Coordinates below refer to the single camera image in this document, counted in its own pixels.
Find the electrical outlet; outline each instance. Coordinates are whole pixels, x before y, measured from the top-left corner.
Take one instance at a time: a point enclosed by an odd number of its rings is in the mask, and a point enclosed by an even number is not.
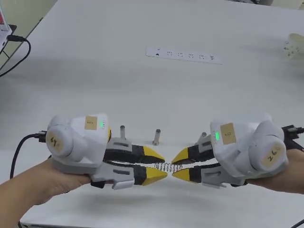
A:
[[[148,47],[146,50],[146,56],[222,64],[221,60],[216,56],[198,51],[181,51],[181,50],[176,51],[176,50],[168,50],[166,48]]]

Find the handwritten number label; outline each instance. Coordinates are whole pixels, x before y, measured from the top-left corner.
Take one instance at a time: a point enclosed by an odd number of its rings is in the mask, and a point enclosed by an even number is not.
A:
[[[86,116],[85,130],[97,130],[97,116]]]
[[[62,141],[52,132],[49,131],[46,136],[47,144],[52,147],[53,151],[56,153],[61,153],[63,150],[63,143]]]
[[[57,143],[57,140],[56,140],[56,139],[54,139],[54,137],[52,137],[52,138],[51,138],[51,143],[54,143],[54,145],[53,145],[53,146],[55,147],[55,146],[56,146],[56,143]]]
[[[233,123],[221,125],[220,131],[222,134],[222,140],[223,140],[224,145],[228,145],[228,144],[237,142]]]
[[[262,160],[262,164],[266,168],[271,168],[275,162],[280,158],[282,153],[282,148],[278,144],[274,145],[271,150],[268,152],[266,157]]]

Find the screw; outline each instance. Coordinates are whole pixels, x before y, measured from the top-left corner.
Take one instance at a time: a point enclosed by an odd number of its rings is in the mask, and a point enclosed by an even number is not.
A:
[[[205,138],[207,136],[207,133],[206,132],[203,132],[200,137],[199,137],[199,140],[195,143],[195,145],[198,144],[199,141],[201,141],[203,138]]]
[[[160,141],[160,135],[161,135],[161,130],[156,129],[154,140],[152,141],[153,146],[157,146],[160,143],[159,142]]]
[[[124,125],[120,126],[120,137],[122,139],[126,139],[126,137],[125,137],[125,126]]]

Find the human hand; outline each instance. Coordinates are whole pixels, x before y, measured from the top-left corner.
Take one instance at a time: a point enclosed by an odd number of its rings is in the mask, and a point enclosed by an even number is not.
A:
[[[90,183],[90,178],[86,175],[65,174],[56,170],[51,164],[51,159],[30,168],[20,174],[20,177],[24,181],[30,181],[36,193],[35,205],[46,203],[53,196]]]
[[[304,194],[304,152],[288,150],[287,157],[289,164],[281,173],[273,177],[249,179],[247,182],[274,191]]]

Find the white tabletop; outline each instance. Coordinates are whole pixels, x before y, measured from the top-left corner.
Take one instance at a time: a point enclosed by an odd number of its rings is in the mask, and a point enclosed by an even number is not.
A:
[[[220,115],[267,111],[278,125],[303,126],[304,67],[282,57],[288,34],[304,33],[303,21],[301,11],[227,1],[59,1],[30,35],[30,58],[0,79],[0,181],[19,140],[46,129],[56,114],[106,112],[114,136],[124,124],[128,139],[169,162]],[[223,64],[147,57],[147,47],[209,52]],[[153,147],[157,128],[161,143]],[[44,144],[25,143],[16,172],[48,155]],[[303,204],[300,195],[216,190],[169,176],[127,190],[81,187],[32,208],[22,222],[287,228],[302,219]]]

